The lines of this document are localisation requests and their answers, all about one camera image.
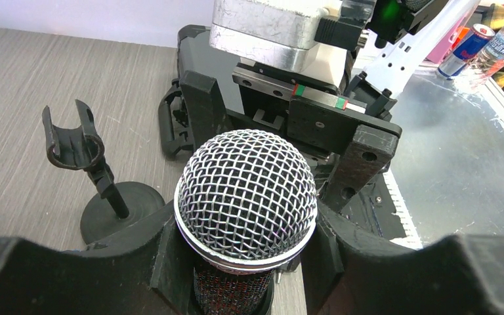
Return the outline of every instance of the red bull can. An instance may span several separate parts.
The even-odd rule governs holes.
[[[494,35],[495,32],[483,24],[473,25],[463,40],[438,67],[438,72],[447,79],[459,75]]]

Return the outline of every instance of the microphone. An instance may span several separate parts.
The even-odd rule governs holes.
[[[193,283],[205,315],[266,314],[274,269],[302,251],[318,214],[304,157],[260,130],[229,131],[196,150],[174,206],[180,233],[201,257]]]

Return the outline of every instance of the microphone head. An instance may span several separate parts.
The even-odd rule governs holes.
[[[270,270],[296,257],[318,214],[304,157],[260,130],[229,131],[207,141],[186,164],[174,199],[186,241],[233,273]]]

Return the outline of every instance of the tabletop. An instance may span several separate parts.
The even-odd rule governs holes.
[[[154,187],[166,201],[189,158],[161,153],[157,108],[176,77],[176,50],[0,29],[0,236],[83,249],[79,221],[96,189],[81,171],[45,156],[41,112],[79,126],[86,102],[117,182]],[[300,269],[276,286],[272,314],[306,314]]]

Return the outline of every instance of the green light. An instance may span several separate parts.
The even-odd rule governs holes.
[[[400,11],[399,4],[396,0],[391,0],[387,3],[387,6],[383,8],[383,13],[381,15],[384,21],[394,20]]]

